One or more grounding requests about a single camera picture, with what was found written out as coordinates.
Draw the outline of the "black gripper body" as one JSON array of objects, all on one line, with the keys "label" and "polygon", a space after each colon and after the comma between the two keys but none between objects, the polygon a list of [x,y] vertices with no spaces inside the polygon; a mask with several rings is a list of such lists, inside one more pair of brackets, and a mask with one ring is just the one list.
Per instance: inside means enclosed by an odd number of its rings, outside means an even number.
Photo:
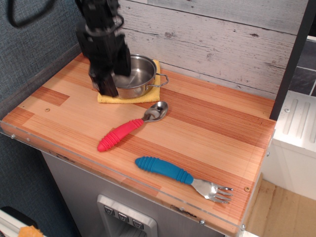
[{"label": "black gripper body", "polygon": [[95,72],[114,73],[118,51],[125,43],[125,35],[114,32],[92,32],[85,23],[78,23],[75,27],[76,36],[85,57]]}]

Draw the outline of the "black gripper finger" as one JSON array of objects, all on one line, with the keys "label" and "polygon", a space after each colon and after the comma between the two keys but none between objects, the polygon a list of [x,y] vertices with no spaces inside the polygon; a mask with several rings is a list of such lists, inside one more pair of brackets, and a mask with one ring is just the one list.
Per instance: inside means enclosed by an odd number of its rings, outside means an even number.
[{"label": "black gripper finger", "polygon": [[110,97],[118,96],[113,77],[110,73],[90,72],[93,87],[101,94]]},{"label": "black gripper finger", "polygon": [[122,46],[118,51],[114,73],[126,77],[131,74],[131,56],[127,45]]}]

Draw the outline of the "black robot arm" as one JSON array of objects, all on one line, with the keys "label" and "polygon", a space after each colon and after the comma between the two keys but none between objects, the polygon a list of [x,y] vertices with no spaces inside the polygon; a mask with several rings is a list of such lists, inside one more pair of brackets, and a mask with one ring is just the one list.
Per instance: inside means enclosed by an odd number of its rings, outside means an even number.
[{"label": "black robot arm", "polygon": [[90,61],[89,76],[101,95],[116,97],[113,75],[130,76],[131,57],[124,34],[116,34],[124,23],[117,0],[78,0],[83,21],[76,27],[83,56]]}]

